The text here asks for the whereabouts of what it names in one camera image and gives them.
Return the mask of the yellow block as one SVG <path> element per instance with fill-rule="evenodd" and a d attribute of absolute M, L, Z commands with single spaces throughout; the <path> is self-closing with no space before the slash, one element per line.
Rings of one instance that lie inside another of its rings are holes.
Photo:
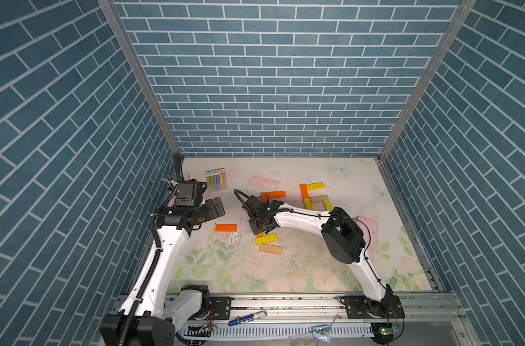
<path fill-rule="evenodd" d="M 307 210 L 313 210 L 313 206 L 312 206 L 312 202 L 311 202 L 310 198 L 303 198 L 303 201 L 304 201 L 304 207 Z"/>
<path fill-rule="evenodd" d="M 325 189 L 325 185 L 323 183 L 311 183 L 306 184 L 306 188 L 308 191 L 323 190 Z"/>
<path fill-rule="evenodd" d="M 326 211 L 332 211 L 333 210 L 333 206 L 332 206 L 332 204 L 331 204 L 331 202 L 329 200 L 324 200 L 323 204 L 325 206 L 325 210 Z"/>
<path fill-rule="evenodd" d="M 269 234 L 269 235 L 257 237 L 255 240 L 255 243 L 256 245 L 261 246 L 261 245 L 266 245 L 266 244 L 277 242 L 277 241 L 278 241 L 278 237 L 276 234 Z"/>

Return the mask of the natural wood block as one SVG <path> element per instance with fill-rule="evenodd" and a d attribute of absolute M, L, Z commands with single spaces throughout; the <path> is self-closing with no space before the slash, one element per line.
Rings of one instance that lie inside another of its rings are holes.
<path fill-rule="evenodd" d="M 271 254 L 271 255 L 282 255 L 283 254 L 282 247 L 270 245 L 270 244 L 260 245 L 260 251 L 266 254 Z"/>
<path fill-rule="evenodd" d="M 326 200 L 329 200 L 327 195 L 318 195 L 310 198 L 311 203 L 324 203 Z"/>

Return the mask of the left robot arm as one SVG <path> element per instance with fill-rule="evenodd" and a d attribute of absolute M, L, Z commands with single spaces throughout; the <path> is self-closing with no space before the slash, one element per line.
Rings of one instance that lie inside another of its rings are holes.
<path fill-rule="evenodd" d="M 192 232 L 225 215 L 220 198 L 204 199 L 207 183 L 185 179 L 183 161 L 176 152 L 175 176 L 168 182 L 171 193 L 149 220 L 153 243 L 136 283 L 119 310 L 101 322 L 106 345 L 173 345 L 186 321 L 210 312 L 207 285 L 185 285 L 177 298 L 166 301 L 178 257 Z"/>

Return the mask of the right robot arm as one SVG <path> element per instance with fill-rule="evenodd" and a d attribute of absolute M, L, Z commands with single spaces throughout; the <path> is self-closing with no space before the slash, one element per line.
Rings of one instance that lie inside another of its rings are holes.
<path fill-rule="evenodd" d="M 363 292 L 363 305 L 370 317 L 402 319 L 405 317 L 400 297 L 383 281 L 367 255 L 371 237 L 368 229 L 362 230 L 356 219 L 343 209 L 331 211 L 307 210 L 290 206 L 279 200 L 264 203 L 260 198 L 234 190 L 249 217 L 252 233 L 269 234 L 278 228 L 293 228 L 316 234 L 323 238 L 330 255 L 349 266 Z"/>

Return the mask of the highlighter marker pack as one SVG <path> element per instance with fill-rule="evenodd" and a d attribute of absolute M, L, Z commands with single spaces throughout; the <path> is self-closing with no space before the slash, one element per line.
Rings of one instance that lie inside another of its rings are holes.
<path fill-rule="evenodd" d="M 206 184 L 209 193 L 226 190 L 227 179 L 225 168 L 206 171 Z"/>

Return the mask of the pink pen holder cup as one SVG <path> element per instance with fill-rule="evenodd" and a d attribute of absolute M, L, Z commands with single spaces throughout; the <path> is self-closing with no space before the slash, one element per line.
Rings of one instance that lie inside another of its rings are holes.
<path fill-rule="evenodd" d="M 165 175 L 162 178 L 162 181 L 163 181 L 164 184 L 166 184 L 167 190 L 170 193 L 173 193 L 174 191 L 176 191 L 178 183 L 176 182 L 176 180 L 171 175 Z"/>

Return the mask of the orange block top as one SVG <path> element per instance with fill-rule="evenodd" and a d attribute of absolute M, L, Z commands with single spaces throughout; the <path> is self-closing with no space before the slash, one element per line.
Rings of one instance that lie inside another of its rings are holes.
<path fill-rule="evenodd" d="M 310 196 L 307 190 L 307 186 L 305 184 L 300 184 L 300 189 L 301 189 L 301 196 L 303 197 L 303 199 L 304 200 L 309 199 Z"/>

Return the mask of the blue screwdriver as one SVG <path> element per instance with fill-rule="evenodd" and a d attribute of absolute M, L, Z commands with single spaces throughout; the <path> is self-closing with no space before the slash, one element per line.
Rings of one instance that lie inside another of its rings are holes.
<path fill-rule="evenodd" d="M 266 316 L 267 316 L 267 311 L 265 311 L 265 310 L 257 311 L 255 313 L 246 314 L 244 316 L 237 317 L 235 319 L 231 319 L 228 322 L 228 326 L 229 327 L 234 327 L 234 326 L 237 326 L 237 325 L 240 325 L 240 324 L 245 324 L 245 323 L 249 323 L 249 322 L 255 321 L 257 319 L 261 319 L 261 318 L 266 317 Z"/>

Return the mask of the pink plastic tray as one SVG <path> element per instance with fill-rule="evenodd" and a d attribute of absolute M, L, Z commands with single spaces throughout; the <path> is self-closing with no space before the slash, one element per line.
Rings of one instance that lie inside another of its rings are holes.
<path fill-rule="evenodd" d="M 363 231 L 363 238 L 368 247 L 366 254 L 369 259 L 373 260 L 376 252 L 376 246 L 378 245 L 377 234 L 379 231 L 379 224 L 373 220 L 364 216 L 359 216 L 356 222 L 361 230 Z"/>

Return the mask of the blue white tape dispenser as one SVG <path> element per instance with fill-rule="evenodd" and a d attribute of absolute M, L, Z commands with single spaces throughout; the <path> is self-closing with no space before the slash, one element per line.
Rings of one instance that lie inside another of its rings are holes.
<path fill-rule="evenodd" d="M 331 324 L 322 324 L 312 328 L 312 336 L 318 343 L 329 345 L 332 342 L 330 337 Z"/>

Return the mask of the green led circuit board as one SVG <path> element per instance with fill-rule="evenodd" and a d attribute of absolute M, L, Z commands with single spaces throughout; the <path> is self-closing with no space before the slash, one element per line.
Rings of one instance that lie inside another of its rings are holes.
<path fill-rule="evenodd" d="M 371 340 L 378 345 L 388 345 L 395 338 L 396 328 L 392 323 L 371 323 Z"/>

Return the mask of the aluminium front rail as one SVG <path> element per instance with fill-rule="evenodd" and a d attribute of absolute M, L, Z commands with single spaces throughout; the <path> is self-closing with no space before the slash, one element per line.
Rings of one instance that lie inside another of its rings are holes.
<path fill-rule="evenodd" d="M 230 319 L 267 311 L 267 316 L 257 323 L 318 323 L 330 321 L 338 316 L 340 322 L 460 322 L 467 316 L 458 299 L 452 293 L 435 291 L 401 292 L 398 294 L 405 312 L 403 319 L 349 319 L 346 308 L 340 303 L 343 296 L 359 296 L 357 293 L 321 294 L 215 294 L 232 297 Z"/>

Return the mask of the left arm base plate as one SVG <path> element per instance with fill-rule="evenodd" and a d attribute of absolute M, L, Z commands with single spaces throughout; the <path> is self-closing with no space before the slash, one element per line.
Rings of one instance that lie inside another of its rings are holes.
<path fill-rule="evenodd" d="M 208 321 L 228 321 L 232 310 L 232 297 L 212 296 L 209 300 Z"/>

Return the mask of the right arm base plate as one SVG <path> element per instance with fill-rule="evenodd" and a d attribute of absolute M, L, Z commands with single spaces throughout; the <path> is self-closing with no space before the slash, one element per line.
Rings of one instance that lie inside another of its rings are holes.
<path fill-rule="evenodd" d="M 349 319 L 403 319 L 405 312 L 400 297 L 386 292 L 381 301 L 365 296 L 343 296 L 340 303 L 346 308 Z"/>

